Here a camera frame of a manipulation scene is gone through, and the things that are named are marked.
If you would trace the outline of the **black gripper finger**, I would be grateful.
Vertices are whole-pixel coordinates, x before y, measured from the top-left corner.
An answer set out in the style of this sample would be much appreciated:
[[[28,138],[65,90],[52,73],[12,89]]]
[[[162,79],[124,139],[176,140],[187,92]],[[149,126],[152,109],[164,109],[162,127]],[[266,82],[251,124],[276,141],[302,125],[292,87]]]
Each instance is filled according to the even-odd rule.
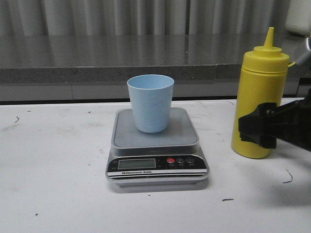
[[[282,140],[304,150],[311,150],[311,105],[290,102],[282,106],[266,102],[238,120],[240,138],[265,149],[275,149]]]

